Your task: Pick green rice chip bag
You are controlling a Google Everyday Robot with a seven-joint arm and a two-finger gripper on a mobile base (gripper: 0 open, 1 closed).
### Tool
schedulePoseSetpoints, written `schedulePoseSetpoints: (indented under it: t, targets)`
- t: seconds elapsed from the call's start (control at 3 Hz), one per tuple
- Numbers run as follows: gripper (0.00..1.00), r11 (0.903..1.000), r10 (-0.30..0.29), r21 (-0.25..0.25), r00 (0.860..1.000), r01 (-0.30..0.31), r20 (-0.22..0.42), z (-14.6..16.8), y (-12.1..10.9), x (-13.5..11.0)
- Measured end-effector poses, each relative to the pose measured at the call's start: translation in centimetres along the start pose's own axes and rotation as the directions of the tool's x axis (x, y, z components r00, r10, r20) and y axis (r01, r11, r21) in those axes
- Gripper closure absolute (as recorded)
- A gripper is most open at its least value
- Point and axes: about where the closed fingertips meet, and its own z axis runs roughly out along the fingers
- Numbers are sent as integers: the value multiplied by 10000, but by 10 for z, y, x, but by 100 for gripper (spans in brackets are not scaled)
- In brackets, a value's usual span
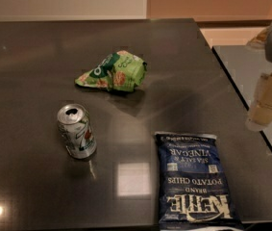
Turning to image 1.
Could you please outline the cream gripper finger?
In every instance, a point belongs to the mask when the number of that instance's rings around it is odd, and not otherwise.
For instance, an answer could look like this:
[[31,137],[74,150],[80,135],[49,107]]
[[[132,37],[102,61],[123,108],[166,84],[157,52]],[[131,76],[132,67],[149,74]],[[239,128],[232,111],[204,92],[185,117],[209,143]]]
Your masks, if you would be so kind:
[[262,73],[248,111],[246,126],[251,131],[261,131],[272,122],[272,72]]

